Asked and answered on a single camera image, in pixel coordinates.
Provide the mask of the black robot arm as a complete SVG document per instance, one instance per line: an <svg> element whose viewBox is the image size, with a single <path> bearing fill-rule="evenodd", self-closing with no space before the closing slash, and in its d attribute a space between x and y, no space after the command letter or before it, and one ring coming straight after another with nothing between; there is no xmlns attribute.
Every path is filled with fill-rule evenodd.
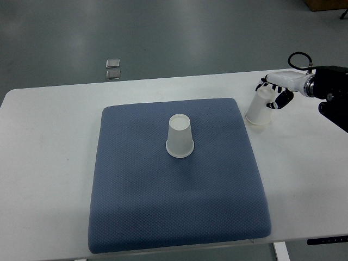
<svg viewBox="0 0 348 261"><path fill-rule="evenodd" d="M316 66L304 85L305 94L322 100L318 111L342 130L347 131L347 68Z"/></svg>

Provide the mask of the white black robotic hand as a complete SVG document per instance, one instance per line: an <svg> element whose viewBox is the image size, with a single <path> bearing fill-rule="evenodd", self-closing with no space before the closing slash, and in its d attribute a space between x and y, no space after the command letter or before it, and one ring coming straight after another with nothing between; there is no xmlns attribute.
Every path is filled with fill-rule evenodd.
<svg viewBox="0 0 348 261"><path fill-rule="evenodd" d="M304 74L295 71L268 73L260 79L256 91L261 87L272 89L277 97L272 102L268 102L266 106L278 110L293 100L295 92L299 92L305 97L313 97L310 90L313 80L314 74L312 73Z"/></svg>

